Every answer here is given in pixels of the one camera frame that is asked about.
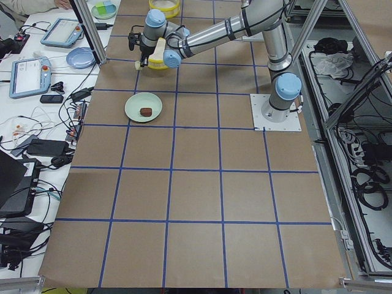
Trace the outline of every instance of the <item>light green plate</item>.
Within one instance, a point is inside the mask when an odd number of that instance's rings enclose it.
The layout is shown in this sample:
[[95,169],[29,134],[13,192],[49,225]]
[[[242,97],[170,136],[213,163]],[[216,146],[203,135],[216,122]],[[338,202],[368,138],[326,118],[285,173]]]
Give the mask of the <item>light green plate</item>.
[[91,14],[92,14],[95,18],[98,18],[99,20],[107,20],[107,19],[109,19],[109,18],[115,16],[116,13],[117,13],[117,7],[116,7],[114,4],[112,4],[112,6],[115,7],[115,11],[114,11],[114,12],[112,12],[112,13],[106,13],[106,14],[102,14],[102,15],[98,13],[97,7],[93,6],[92,9],[91,9]]
[[[149,107],[153,110],[153,115],[149,117],[142,116],[140,109]],[[162,101],[153,93],[143,92],[133,95],[125,103],[125,113],[133,121],[138,123],[147,123],[156,118],[162,111]]]

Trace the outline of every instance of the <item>yellow bowl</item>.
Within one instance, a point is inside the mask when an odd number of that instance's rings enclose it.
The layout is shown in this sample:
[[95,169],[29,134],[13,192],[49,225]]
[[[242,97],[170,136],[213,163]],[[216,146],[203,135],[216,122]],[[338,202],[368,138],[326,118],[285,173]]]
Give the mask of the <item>yellow bowl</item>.
[[179,13],[179,0],[148,0],[150,9],[159,9],[166,18],[175,17]]

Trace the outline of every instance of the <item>person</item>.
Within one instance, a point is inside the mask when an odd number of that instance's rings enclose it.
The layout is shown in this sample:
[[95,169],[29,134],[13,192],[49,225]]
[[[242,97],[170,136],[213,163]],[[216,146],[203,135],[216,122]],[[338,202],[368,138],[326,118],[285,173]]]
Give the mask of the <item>person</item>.
[[30,14],[54,8],[72,9],[69,0],[0,0],[0,10],[15,20],[17,28],[23,26]]

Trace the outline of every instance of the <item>laptop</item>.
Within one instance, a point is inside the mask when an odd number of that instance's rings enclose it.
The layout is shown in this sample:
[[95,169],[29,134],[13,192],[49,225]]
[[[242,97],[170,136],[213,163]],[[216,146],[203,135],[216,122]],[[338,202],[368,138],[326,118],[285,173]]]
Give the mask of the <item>laptop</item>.
[[0,151],[0,217],[27,216],[32,209],[40,162],[14,159]]

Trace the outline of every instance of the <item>brown food item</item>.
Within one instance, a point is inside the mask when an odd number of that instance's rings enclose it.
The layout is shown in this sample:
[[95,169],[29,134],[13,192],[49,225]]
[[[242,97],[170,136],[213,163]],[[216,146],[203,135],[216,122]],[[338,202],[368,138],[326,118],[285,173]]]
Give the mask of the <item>brown food item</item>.
[[140,109],[140,114],[145,117],[153,115],[153,109],[149,107],[143,107]]

